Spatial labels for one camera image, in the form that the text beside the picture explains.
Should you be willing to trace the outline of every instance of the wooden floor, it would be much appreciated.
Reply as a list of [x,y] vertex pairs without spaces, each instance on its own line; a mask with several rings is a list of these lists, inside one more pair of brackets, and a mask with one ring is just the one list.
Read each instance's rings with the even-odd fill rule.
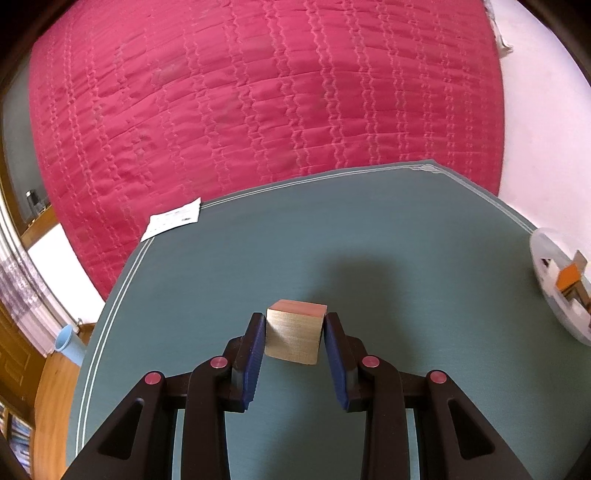
[[[80,328],[79,336],[86,344],[92,329],[92,325]],[[60,480],[66,471],[68,420],[79,371],[61,353],[47,358],[35,397],[33,480]]]

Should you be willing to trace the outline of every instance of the red quilted bedspread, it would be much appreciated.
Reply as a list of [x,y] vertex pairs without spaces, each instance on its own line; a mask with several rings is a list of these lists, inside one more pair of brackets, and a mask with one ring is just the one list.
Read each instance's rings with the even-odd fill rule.
[[102,296],[148,218],[196,197],[434,158],[498,191],[482,0],[79,0],[35,44],[35,148]]

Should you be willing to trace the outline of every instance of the wooden cube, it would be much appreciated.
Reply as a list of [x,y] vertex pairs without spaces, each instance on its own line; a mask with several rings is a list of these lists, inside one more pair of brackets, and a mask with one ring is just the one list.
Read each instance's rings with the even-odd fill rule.
[[587,259],[579,250],[574,253],[573,263],[577,266],[577,269],[579,272],[581,272],[581,274],[585,272],[585,268],[587,267]]
[[556,279],[556,288],[564,293],[578,281],[581,281],[581,272],[575,263],[571,263],[560,270]]
[[326,305],[279,300],[267,309],[265,355],[315,365]]

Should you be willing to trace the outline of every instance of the orange object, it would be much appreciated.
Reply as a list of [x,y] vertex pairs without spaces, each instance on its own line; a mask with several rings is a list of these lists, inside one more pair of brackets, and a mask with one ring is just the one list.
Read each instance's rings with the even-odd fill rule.
[[568,267],[560,270],[556,279],[556,288],[564,292],[580,280],[581,272],[575,263],[571,263]]

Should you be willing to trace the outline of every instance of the wooden shelf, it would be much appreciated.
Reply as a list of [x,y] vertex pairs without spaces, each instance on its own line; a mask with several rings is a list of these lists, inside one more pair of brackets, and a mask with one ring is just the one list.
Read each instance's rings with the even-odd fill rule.
[[41,215],[31,223],[27,230],[21,235],[22,245],[29,250],[35,245],[49,230],[59,224],[56,212],[52,206],[46,208]]

